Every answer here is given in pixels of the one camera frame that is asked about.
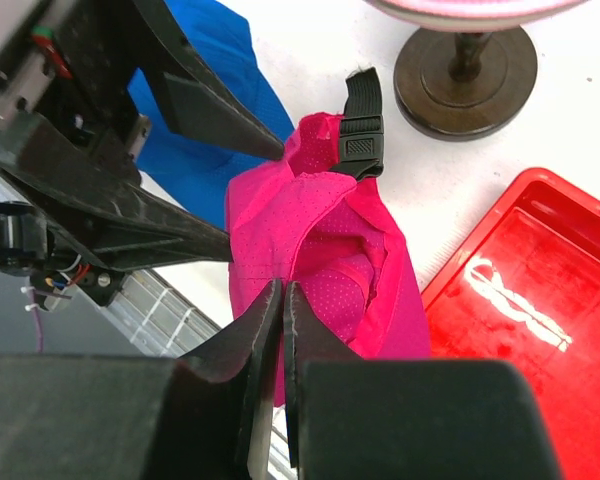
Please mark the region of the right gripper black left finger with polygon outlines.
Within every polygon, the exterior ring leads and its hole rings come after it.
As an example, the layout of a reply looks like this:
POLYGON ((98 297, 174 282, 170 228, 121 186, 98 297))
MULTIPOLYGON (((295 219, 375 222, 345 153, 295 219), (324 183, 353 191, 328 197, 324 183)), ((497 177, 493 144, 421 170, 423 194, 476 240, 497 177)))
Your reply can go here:
POLYGON ((282 282, 272 280, 238 319, 182 357, 193 381, 186 441, 199 479, 268 475, 282 306, 282 282))

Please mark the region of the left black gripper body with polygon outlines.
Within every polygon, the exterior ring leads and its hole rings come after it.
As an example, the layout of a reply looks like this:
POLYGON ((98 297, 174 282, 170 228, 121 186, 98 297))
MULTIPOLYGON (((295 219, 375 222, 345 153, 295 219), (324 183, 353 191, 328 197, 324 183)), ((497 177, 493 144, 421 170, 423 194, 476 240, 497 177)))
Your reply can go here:
POLYGON ((97 1, 37 1, 0 44, 0 271, 34 301, 80 289, 110 304, 126 273, 113 257, 132 230, 96 212, 109 186, 139 186, 150 123, 127 87, 133 71, 97 1))

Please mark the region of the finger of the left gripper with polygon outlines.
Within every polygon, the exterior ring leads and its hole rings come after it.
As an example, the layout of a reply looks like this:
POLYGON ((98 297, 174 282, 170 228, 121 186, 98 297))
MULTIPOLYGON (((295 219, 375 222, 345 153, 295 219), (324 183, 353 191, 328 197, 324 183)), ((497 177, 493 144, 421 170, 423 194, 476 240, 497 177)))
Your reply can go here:
POLYGON ((0 132, 0 176, 94 266, 232 259, 225 231, 97 166, 39 114, 21 112, 0 132))

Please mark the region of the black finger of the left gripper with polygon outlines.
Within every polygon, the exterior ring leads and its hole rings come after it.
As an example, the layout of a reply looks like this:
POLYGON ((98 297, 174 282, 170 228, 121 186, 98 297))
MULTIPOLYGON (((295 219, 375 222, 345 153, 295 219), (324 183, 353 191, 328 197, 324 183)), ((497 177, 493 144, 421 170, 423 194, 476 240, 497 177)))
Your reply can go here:
POLYGON ((163 1, 129 3, 131 50, 175 134, 278 160, 282 141, 211 70, 163 1))

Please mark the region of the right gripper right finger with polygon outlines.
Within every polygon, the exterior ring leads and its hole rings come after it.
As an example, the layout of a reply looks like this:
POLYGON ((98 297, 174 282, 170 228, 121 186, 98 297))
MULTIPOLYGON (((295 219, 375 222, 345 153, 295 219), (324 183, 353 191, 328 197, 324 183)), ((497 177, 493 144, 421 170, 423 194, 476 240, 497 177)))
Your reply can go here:
POLYGON ((300 401, 306 367, 315 362, 361 359, 317 317, 299 282, 291 282, 286 288, 283 358, 289 461, 292 468, 299 468, 300 401))

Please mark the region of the magenta baseball cap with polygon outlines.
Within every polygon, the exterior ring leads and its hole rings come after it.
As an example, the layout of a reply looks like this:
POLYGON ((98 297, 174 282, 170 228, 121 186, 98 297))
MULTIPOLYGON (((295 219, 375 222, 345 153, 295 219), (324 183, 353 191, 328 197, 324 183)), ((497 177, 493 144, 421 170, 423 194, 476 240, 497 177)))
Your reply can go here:
POLYGON ((356 354, 431 354, 403 232, 377 185, 384 165, 383 97, 375 69, 347 81, 340 114, 302 118, 282 159, 231 180, 226 223, 232 312, 271 280, 297 283, 317 317, 356 354))

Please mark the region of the pink bucket hat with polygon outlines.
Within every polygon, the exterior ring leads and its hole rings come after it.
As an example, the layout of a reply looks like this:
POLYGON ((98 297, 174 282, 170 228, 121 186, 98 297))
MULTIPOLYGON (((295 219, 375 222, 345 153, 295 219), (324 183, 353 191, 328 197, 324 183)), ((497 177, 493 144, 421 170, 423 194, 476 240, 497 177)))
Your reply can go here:
POLYGON ((420 13, 459 17, 512 17, 572 7, 571 0, 396 0, 391 7, 420 13))

